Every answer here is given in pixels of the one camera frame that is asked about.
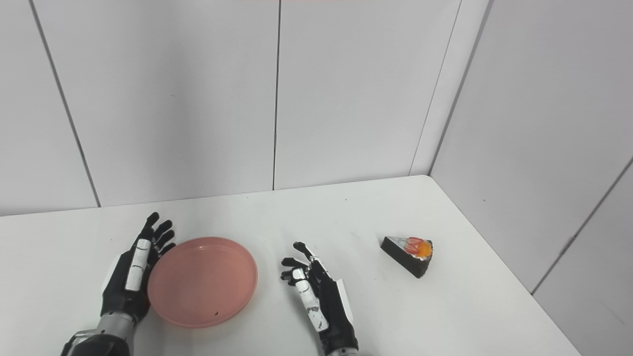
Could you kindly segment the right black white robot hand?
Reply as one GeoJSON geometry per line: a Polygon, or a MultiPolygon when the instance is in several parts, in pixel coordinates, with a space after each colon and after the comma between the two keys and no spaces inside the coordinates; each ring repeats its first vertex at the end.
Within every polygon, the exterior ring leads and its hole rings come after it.
{"type": "Polygon", "coordinates": [[[284,258],[281,264],[287,270],[281,272],[280,279],[298,291],[324,355],[357,356],[360,348],[344,282],[332,279],[319,257],[305,243],[296,241],[292,246],[303,253],[307,261],[284,258]]]}

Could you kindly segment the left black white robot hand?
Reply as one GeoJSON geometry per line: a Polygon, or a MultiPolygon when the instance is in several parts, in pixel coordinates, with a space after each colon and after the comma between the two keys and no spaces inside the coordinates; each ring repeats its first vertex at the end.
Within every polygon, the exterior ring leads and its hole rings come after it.
{"type": "Polygon", "coordinates": [[[133,245],[118,257],[102,292],[101,317],[123,313],[138,323],[148,314],[151,302],[147,287],[151,271],[176,246],[172,221],[156,225],[159,220],[158,212],[149,215],[133,245]]]}

